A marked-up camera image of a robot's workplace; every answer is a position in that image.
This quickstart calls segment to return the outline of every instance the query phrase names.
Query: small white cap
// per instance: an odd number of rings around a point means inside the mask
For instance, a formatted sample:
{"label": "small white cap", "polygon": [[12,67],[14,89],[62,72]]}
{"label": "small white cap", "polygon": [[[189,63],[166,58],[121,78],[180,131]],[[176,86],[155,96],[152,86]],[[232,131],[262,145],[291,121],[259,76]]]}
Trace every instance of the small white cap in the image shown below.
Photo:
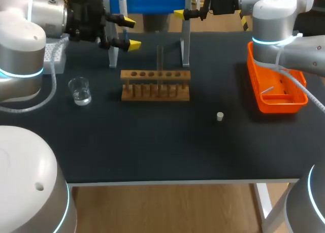
{"label": "small white cap", "polygon": [[223,113],[222,112],[218,112],[217,113],[217,121],[222,121],[223,119]]}

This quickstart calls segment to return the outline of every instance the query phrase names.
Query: water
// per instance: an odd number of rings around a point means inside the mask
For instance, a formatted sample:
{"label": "water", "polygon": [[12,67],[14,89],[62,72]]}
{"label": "water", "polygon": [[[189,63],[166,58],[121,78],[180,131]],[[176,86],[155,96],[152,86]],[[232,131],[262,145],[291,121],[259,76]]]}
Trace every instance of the water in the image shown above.
{"label": "water", "polygon": [[79,106],[87,105],[91,102],[90,91],[88,88],[78,88],[73,92],[75,103]]}

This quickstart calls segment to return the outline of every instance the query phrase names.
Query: wooden floor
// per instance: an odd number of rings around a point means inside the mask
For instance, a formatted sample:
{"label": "wooden floor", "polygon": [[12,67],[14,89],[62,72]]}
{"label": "wooden floor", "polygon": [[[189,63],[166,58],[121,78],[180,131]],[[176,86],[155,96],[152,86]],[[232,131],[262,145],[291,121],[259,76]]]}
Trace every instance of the wooden floor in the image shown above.
{"label": "wooden floor", "polygon": [[[142,16],[129,15],[142,32]],[[171,16],[170,31],[181,30]],[[242,31],[236,12],[192,20],[192,31]],[[286,184],[268,184],[272,204]],[[255,233],[261,232],[251,185],[170,185],[79,188],[78,233]],[[287,233],[282,225],[278,233]]]}

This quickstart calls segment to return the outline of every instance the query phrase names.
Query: blue cylinder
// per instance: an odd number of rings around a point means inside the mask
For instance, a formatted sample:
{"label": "blue cylinder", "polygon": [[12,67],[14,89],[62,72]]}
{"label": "blue cylinder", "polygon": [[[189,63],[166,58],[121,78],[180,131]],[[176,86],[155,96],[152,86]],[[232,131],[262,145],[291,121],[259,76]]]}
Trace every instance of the blue cylinder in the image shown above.
{"label": "blue cylinder", "polygon": [[[128,14],[171,14],[185,9],[185,0],[126,0]],[[110,0],[110,12],[119,14],[118,0]]]}

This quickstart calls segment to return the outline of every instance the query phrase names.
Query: table leg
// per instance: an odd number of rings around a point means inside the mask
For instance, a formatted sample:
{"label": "table leg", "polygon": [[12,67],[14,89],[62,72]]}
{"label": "table leg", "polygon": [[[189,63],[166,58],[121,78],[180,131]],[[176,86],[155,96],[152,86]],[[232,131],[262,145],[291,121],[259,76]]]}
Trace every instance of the table leg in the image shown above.
{"label": "table leg", "polygon": [[257,197],[258,209],[262,219],[263,233],[273,233],[284,221],[284,207],[286,197],[291,190],[291,183],[283,193],[279,201],[272,208],[269,192],[266,183],[254,184],[254,189]]}

